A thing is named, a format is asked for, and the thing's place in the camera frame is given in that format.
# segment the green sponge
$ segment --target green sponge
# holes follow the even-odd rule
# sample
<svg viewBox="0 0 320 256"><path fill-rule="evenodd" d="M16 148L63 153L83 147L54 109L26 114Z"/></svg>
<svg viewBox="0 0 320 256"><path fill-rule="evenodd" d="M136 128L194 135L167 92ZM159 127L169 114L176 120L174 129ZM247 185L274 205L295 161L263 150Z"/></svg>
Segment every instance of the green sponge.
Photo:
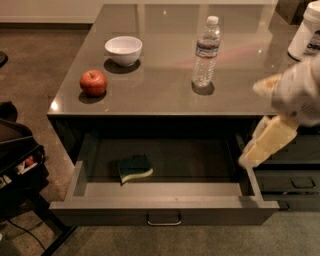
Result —
<svg viewBox="0 0 320 256"><path fill-rule="evenodd" d="M130 179L144 178L152 174L152 165L147 155L136 155L118 162L121 183Z"/></svg>

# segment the plastic bottle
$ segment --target plastic bottle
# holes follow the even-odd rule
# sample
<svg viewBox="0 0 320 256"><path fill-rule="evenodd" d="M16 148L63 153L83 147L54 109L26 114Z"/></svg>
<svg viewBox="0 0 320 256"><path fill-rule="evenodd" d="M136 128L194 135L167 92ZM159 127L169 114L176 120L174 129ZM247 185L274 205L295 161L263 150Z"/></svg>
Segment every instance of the plastic bottle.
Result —
<svg viewBox="0 0 320 256"><path fill-rule="evenodd" d="M219 18L209 16L203 33L197 40L196 59L193 68L192 82L197 87L210 85L220 45Z"/></svg>
<svg viewBox="0 0 320 256"><path fill-rule="evenodd" d="M296 60L320 53L320 2L309 3L303 18L288 48L289 55Z"/></svg>

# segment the bottle cap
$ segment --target bottle cap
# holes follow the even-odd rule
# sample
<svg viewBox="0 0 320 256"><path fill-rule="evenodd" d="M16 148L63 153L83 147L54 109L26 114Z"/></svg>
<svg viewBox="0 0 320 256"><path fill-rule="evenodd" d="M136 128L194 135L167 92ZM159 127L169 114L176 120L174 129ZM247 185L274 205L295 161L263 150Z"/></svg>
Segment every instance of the bottle cap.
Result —
<svg viewBox="0 0 320 256"><path fill-rule="evenodd" d="M311 22L319 23L319 21L320 21L320 2L309 3L303 16L304 16L304 18L307 18Z"/></svg>
<svg viewBox="0 0 320 256"><path fill-rule="evenodd" d="M217 16L209 16L207 19L207 24L216 25L218 24L219 18Z"/></svg>

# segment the open drawer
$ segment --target open drawer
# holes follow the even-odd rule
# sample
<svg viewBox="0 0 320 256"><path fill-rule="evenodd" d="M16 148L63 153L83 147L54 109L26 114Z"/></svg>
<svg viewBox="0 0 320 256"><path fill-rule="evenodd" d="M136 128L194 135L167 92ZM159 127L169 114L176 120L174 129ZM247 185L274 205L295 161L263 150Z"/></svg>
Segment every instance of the open drawer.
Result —
<svg viewBox="0 0 320 256"><path fill-rule="evenodd" d="M254 172L237 165L239 136L109 139L87 134L63 202L66 225L262 224L278 203L264 201ZM147 154L153 173L121 184L117 162Z"/></svg>

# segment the bottle label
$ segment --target bottle label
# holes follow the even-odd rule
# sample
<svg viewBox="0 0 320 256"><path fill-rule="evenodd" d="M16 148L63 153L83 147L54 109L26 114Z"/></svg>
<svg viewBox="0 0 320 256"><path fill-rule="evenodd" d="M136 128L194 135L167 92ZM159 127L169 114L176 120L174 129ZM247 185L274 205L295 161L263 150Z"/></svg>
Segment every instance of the bottle label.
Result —
<svg viewBox="0 0 320 256"><path fill-rule="evenodd" d="M311 38L309 44L307 45L307 48L305 49L303 54L315 55L319 52L319 50L320 50L320 30L317 30L313 34L313 36L312 36L312 38Z"/></svg>
<svg viewBox="0 0 320 256"><path fill-rule="evenodd" d="M217 56L219 49L219 41L215 38L198 39L196 47L196 55L201 58L211 59Z"/></svg>

